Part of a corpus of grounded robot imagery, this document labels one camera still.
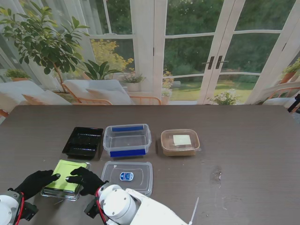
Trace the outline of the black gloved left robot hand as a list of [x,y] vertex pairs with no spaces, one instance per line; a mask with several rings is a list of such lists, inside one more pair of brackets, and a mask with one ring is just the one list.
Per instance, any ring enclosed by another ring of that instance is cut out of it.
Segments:
[[17,188],[17,193],[22,193],[24,200],[28,200],[38,194],[45,186],[58,180],[60,174],[53,174],[53,170],[37,171],[29,175]]

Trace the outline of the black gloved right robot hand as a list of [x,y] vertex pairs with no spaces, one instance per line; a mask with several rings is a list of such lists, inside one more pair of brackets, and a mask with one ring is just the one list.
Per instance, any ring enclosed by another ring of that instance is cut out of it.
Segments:
[[95,195],[96,191],[107,183],[107,181],[102,181],[95,173],[84,167],[74,169],[70,174],[71,176],[66,177],[65,180],[68,183],[81,185],[81,196]]

